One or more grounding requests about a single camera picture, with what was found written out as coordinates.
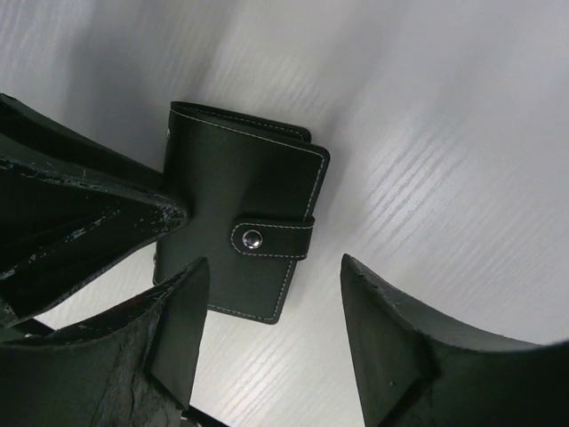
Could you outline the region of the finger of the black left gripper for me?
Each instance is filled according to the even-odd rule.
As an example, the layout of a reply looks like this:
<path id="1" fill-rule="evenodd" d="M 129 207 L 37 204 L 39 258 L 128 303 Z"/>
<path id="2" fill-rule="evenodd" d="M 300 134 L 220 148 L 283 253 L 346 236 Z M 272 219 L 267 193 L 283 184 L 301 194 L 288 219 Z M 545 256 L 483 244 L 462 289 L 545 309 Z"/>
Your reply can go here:
<path id="1" fill-rule="evenodd" d="M 1 324 L 51 310 L 188 223 L 157 171 L 1 98 Z"/>

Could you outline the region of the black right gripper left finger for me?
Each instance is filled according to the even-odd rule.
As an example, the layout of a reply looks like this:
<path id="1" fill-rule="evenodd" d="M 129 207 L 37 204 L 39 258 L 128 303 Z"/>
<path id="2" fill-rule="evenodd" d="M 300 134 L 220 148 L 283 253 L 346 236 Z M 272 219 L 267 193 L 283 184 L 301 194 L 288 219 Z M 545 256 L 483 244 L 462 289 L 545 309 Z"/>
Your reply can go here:
<path id="1" fill-rule="evenodd" d="M 209 299 L 199 258 L 158 286 L 53 330 L 1 333 L 3 426 L 178 426 Z"/>

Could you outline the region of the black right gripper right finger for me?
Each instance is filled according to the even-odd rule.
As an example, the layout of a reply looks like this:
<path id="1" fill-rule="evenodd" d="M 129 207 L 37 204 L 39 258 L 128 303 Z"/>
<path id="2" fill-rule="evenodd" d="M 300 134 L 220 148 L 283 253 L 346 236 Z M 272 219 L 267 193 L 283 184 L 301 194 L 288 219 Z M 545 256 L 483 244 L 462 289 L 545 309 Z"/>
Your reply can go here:
<path id="1" fill-rule="evenodd" d="M 368 426 L 565 426 L 568 345 L 463 323 L 350 255 L 341 297 Z"/>

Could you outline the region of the black leather card holder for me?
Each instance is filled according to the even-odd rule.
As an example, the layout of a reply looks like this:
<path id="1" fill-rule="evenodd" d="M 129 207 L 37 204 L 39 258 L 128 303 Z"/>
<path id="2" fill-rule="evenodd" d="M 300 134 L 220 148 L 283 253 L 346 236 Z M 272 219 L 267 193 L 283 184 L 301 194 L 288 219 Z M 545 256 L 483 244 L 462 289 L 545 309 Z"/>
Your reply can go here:
<path id="1" fill-rule="evenodd" d="M 306 128 L 173 102 L 164 190 L 189 222 L 157 242 L 155 282 L 204 257 L 211 310 L 275 324 L 308 255 L 329 162 Z"/>

